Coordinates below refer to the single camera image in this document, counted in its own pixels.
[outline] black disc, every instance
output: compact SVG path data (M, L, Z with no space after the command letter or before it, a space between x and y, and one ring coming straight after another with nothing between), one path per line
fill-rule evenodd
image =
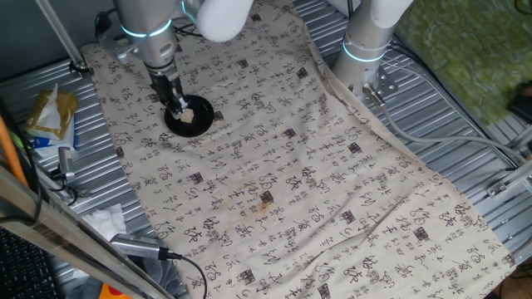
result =
M196 137L205 133L213 124L214 109L208 100L201 96L185 96L189 103L188 109L194 112L194 118L191 123L186 123L175 119L172 114L166 110L166 126L181 137Z

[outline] keyboard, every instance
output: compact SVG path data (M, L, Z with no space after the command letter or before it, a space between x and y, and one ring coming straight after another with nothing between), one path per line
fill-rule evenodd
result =
M4 228L0 228L0 297L63 298L47 253Z

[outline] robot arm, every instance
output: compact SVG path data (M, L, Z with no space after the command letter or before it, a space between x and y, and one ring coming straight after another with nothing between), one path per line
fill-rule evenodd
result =
M378 67L394 28L413 0L363 0L352 14L334 75L356 96L362 87L378 86Z
M253 0L113 0L128 44L116 43L105 32L98 35L100 44L122 63L133 51L145 64L152 87L161 103L179 119L190 100L183 96L179 73L174 61L177 47L172 19L188 17L199 32L213 42L226 42L245 24Z

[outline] metal grating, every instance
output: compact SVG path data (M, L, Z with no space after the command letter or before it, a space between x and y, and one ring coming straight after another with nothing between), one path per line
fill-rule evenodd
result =
M69 61L60 62L31 74L0 84L0 96L17 121L22 123L30 112L41 89L51 89L57 83L61 91L70 91L80 101L75 114L75 132L79 138L77 152L73 154L76 178L69 185L89 189L91 198L79 200L72 206L80 215L120 203L128 233L155 237L139 200L127 182L116 157L111 137L101 111L96 91L90 78L76 72L70 73ZM35 157L47 170L55 169L57 156L48 159ZM72 280L73 267L53 258L57 278L64 285Z
M307 23L325 62L331 66L342 49L347 19L323 0L296 0L293 4ZM416 67L412 60L393 51L388 52L386 58ZM80 200L73 209L84 215L120 203L127 232L154 238L153 228L116 157L94 86L89 78L70 73L68 64L69 61L60 62L4 82L0 84L0 96L22 123L42 88L52 88L57 82L61 90L72 92L80 105L75 126L79 138L74 154L77 171L71 186L91 191L91 198ZM390 66L385 69L399 86L398 92L386 99L387 105L398 125L406 132L426 137L478 135L478 130L469 124L466 113L458 105L439 96L419 76ZM369 102L367 105L383 123L387 123L378 108ZM513 138L511 136L516 134L517 129L509 137ZM517 262L532 255L529 244L521 246L532 236L532 196L524 187L508 192L505 201L494 201L485 196L487 186L506 175L504 169L508 166L496 152L468 142L420 145L401 141L468 196L498 238L515 254ZM57 166L57 157L40 159L39 163L46 169L53 169ZM56 258L52 262L56 265L59 282L71 282L73 268Z
M307 23L323 60L332 66L342 50L347 18L325 0L296 0L293 5ZM422 72L413 60L397 52L388 52L385 59L391 64L398 62ZM427 138L481 135L461 105L452 102L443 90L438 89L444 97L417 75L388 65L384 68L399 86L395 95L385 99L388 110L404 131ZM366 104L385 125L388 124L373 103L367 101ZM507 144L526 126L522 120L511 116L489 129L499 142ZM524 186L504 194L504 200L491 199L485 193L488 186L507 175L508 164L497 152L471 142L428 145L399 139L470 199L499 240L515 255L517 263L532 256L532 194Z

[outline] beige cloth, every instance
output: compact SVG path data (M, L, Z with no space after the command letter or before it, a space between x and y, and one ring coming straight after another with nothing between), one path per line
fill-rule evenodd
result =
M216 111L173 135L135 57L84 49L122 166L210 297L482 298L514 268L469 200L328 74L287 0L223 44L180 39L185 93ZM342 99L331 96L334 92ZM204 282L177 262L193 298Z

